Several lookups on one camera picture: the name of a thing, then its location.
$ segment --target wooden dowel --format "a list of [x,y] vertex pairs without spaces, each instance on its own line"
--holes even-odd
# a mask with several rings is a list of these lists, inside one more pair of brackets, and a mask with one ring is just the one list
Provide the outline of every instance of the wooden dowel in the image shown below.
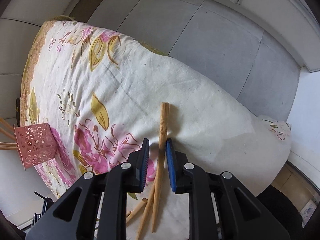
[[138,205],[132,210],[131,214],[127,216],[127,223],[142,209],[146,206],[148,199],[143,198]]
[[151,188],[151,191],[150,191],[150,194],[149,194],[149,197],[148,197],[147,205],[144,208],[143,215],[142,215],[142,218],[140,220],[140,225],[139,225],[139,229],[138,229],[138,232],[137,232],[136,240],[140,240],[142,230],[143,230],[144,225],[145,225],[145,223],[147,221],[147,217],[148,217],[149,211],[151,209],[151,206],[152,206],[152,203],[153,203],[153,198],[154,198],[154,195],[155,195],[155,187],[156,187],[156,182],[154,181],[153,185],[152,185],[152,188]]
[[18,150],[18,147],[0,147],[0,150]]
[[155,197],[153,204],[153,212],[151,217],[151,232],[154,233],[156,230],[156,219],[158,216],[160,195],[161,195],[161,185],[164,170],[164,159],[165,159],[165,145],[167,142],[167,132],[168,132],[168,115],[169,115],[169,103],[161,103],[161,115],[160,115],[160,129],[159,129],[159,155],[157,162],[157,173],[155,178]]
[[17,147],[17,143],[0,143],[0,146],[11,146],[11,147]]
[[12,140],[16,140],[16,138],[12,135],[12,134],[10,134],[10,133],[8,133],[8,132],[6,132],[3,128],[1,128],[0,127],[0,133],[3,133],[5,136],[7,136],[7,137],[9,137],[10,139],[12,139]]
[[7,127],[8,129],[10,129],[11,131],[14,132],[13,126],[11,126],[10,124],[8,124],[8,123],[7,123],[4,119],[2,119],[1,117],[0,117],[0,122],[3,123],[3,125],[4,125],[5,127]]

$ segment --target olive leaf print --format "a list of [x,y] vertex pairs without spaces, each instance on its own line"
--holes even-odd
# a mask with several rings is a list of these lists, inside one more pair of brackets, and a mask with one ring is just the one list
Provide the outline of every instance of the olive leaf print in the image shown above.
[[35,88],[33,88],[31,92],[30,107],[29,107],[29,117],[30,117],[31,124],[36,124],[36,122],[39,122],[39,113],[40,113],[40,110],[37,107]]
[[77,111],[76,103],[73,101],[73,93],[70,93],[67,91],[67,94],[65,94],[65,89],[63,88],[63,93],[57,94],[59,97],[59,110],[61,111],[61,117],[63,120],[68,121],[68,127],[70,128],[70,118],[71,114],[74,114],[76,117],[80,116],[80,110]]
[[97,37],[89,51],[89,63],[90,70],[93,71],[98,66],[98,64],[102,61],[102,58],[106,52],[106,43],[103,41],[102,36]]
[[81,156],[81,153],[76,151],[76,150],[73,150],[72,151],[74,157],[76,157],[78,159],[78,161],[81,162],[82,165],[84,166],[88,166],[87,162],[84,160],[84,158]]
[[82,166],[81,164],[79,165],[79,169],[80,169],[82,175],[85,174],[86,172],[88,172],[87,168]]
[[96,117],[98,123],[106,131],[109,127],[109,116],[105,106],[99,101],[95,93],[92,95],[91,111]]
[[94,40],[89,51],[89,63],[90,63],[91,71],[95,70],[95,68],[102,61],[102,58],[104,57],[105,52],[107,52],[108,58],[112,63],[116,65],[118,64],[113,59],[110,53],[110,52],[114,53],[116,44],[119,43],[119,45],[121,45],[120,37],[118,35],[119,33],[117,32],[106,30]]
[[115,46],[117,44],[117,41],[119,42],[119,45],[121,45],[121,41],[120,41],[119,36],[111,37],[109,42],[108,42],[108,48],[107,48],[107,54],[108,54],[108,57],[109,57],[110,61],[113,62],[116,65],[118,65],[118,63],[115,62],[115,60],[111,57],[110,51],[114,52],[114,48],[115,48]]
[[262,119],[263,121],[270,122],[271,128],[270,131],[274,132],[275,135],[282,141],[285,140],[286,136],[290,136],[291,128],[286,122],[278,122],[278,121],[269,121]]
[[132,198],[134,198],[135,200],[138,200],[137,195],[135,193],[130,193],[128,192],[128,195]]
[[[75,46],[71,59],[71,69],[73,69],[76,64],[81,60],[82,54],[91,44],[91,36],[96,28],[88,26],[81,31],[75,31],[73,35],[69,38],[68,42]],[[81,42],[81,48],[78,49],[77,44]]]

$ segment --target pink perforated container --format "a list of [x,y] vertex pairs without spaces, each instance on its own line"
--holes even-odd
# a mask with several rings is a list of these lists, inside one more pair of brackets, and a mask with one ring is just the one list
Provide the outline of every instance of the pink perforated container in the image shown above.
[[54,158],[58,145],[48,123],[14,127],[14,133],[25,169]]

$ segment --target floral bedsheet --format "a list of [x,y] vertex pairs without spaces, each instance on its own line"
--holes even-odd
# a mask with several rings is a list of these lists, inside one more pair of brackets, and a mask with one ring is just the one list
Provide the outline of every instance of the floral bedsheet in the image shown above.
[[[170,102],[169,134],[177,150],[207,172],[231,171],[255,195],[290,152],[290,127],[255,117],[217,84],[124,34],[75,21],[45,22],[29,53],[21,89],[21,123],[48,122],[56,157],[36,170],[60,197],[82,174],[110,171],[150,140],[148,197],[156,170],[160,102]],[[165,172],[157,233],[188,238],[188,196],[174,195]],[[127,230],[135,236],[139,221]]]

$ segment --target white wall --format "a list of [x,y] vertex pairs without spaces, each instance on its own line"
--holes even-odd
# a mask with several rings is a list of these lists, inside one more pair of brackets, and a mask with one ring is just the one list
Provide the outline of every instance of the white wall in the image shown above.
[[288,51],[300,66],[306,65],[310,71],[320,69],[320,28],[299,0],[240,0],[239,4],[272,26],[290,44]]
[[[15,118],[6,120],[16,125]],[[1,142],[13,142],[0,134]],[[43,201],[34,194],[51,196],[50,189],[42,181],[35,168],[24,171],[17,151],[0,150],[0,209],[14,224],[20,225],[40,212]]]
[[320,188],[320,72],[301,69],[287,122],[292,125],[288,160]]
[[[15,102],[33,40],[46,20],[62,15],[71,0],[12,0],[0,18],[0,117],[15,123]],[[0,142],[10,142],[0,134]],[[43,204],[33,192],[54,197],[35,168],[25,172],[17,151],[0,150],[0,209],[21,225]]]

